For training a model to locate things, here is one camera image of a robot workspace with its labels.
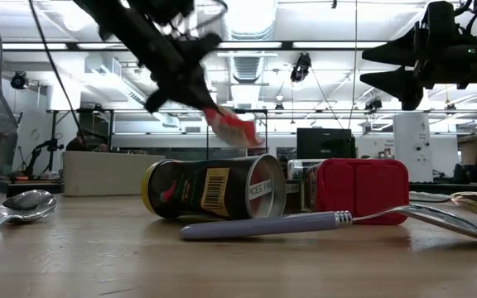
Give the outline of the black spice can yellow lid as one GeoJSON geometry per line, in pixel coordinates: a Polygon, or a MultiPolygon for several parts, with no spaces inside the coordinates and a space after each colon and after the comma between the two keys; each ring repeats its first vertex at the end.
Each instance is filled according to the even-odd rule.
{"type": "Polygon", "coordinates": [[[149,211],[164,219],[279,217],[287,201],[286,178],[277,158],[269,154],[203,161],[168,159],[147,168],[141,197],[149,211]]]}

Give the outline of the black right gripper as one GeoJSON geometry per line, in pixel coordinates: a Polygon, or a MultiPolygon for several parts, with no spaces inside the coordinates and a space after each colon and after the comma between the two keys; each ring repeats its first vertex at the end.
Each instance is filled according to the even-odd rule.
{"type": "Polygon", "coordinates": [[[423,88],[456,84],[465,89],[477,84],[477,0],[459,8],[447,1],[431,2],[421,22],[405,35],[381,46],[364,50],[364,60],[400,67],[394,71],[360,75],[360,80],[392,95],[402,110],[416,110],[423,88]]]}

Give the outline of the purple-handled silver spoon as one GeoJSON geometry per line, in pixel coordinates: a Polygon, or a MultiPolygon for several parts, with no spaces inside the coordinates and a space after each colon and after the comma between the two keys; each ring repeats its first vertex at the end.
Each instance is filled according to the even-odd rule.
{"type": "Polygon", "coordinates": [[[309,214],[292,214],[284,217],[194,223],[182,228],[180,234],[184,240],[210,240],[284,233],[305,233],[349,227],[357,222],[377,219],[390,214],[404,215],[408,218],[477,239],[477,226],[469,220],[442,209],[420,204],[393,207],[363,217],[354,217],[349,211],[325,211],[309,214]]]}

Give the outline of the red ramen noodle packet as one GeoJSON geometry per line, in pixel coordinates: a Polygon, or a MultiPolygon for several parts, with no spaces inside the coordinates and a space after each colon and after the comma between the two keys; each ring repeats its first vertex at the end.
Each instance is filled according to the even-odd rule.
{"type": "Polygon", "coordinates": [[[217,105],[203,110],[205,120],[214,134],[235,147],[259,147],[264,140],[257,135],[254,121],[240,119],[227,108],[217,105]]]}

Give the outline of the black monitor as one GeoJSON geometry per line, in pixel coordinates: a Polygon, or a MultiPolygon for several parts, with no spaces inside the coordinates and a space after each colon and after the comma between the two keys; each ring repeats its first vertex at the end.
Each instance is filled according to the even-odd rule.
{"type": "Polygon", "coordinates": [[[298,128],[298,159],[355,158],[355,138],[350,129],[298,128]]]}

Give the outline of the white pillar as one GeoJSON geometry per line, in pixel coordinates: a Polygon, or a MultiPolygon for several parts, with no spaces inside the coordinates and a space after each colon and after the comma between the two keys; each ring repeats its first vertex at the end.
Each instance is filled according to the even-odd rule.
{"type": "Polygon", "coordinates": [[[409,181],[433,181],[429,117],[424,113],[401,113],[393,118],[395,157],[408,171],[409,181]]]}

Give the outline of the glass spice jar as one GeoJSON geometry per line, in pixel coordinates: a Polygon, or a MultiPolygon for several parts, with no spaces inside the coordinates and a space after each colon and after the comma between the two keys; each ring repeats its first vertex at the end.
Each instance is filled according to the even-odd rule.
{"type": "Polygon", "coordinates": [[[288,180],[304,180],[306,171],[321,163],[321,159],[295,159],[287,163],[287,179],[288,180]]]}

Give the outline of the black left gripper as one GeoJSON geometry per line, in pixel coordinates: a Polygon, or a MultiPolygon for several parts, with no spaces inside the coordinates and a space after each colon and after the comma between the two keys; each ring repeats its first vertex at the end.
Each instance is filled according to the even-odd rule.
{"type": "Polygon", "coordinates": [[[170,71],[164,79],[158,79],[151,73],[151,79],[157,83],[158,90],[153,92],[145,102],[149,113],[156,112],[166,101],[183,103],[196,109],[205,116],[205,111],[219,113],[219,106],[211,98],[205,82],[205,69],[201,61],[222,42],[216,33],[209,33],[201,38],[179,38],[166,36],[174,50],[184,60],[176,71],[170,71]]]}

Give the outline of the plain silver spoon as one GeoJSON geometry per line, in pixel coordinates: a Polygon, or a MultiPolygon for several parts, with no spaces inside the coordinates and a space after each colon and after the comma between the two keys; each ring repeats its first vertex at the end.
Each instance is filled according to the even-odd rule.
{"type": "Polygon", "coordinates": [[[28,190],[0,204],[0,226],[6,223],[28,224],[53,214],[56,197],[46,190],[28,190]]]}

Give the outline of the silver ventilation duct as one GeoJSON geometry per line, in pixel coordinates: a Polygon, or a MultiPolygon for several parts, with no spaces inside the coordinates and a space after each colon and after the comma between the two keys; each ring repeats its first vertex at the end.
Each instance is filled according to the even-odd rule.
{"type": "MultiPolygon", "coordinates": [[[[278,0],[227,0],[223,26],[229,41],[269,41],[277,18],[278,0]]],[[[234,107],[255,109],[267,60],[265,51],[232,52],[230,94],[234,107]]]]}

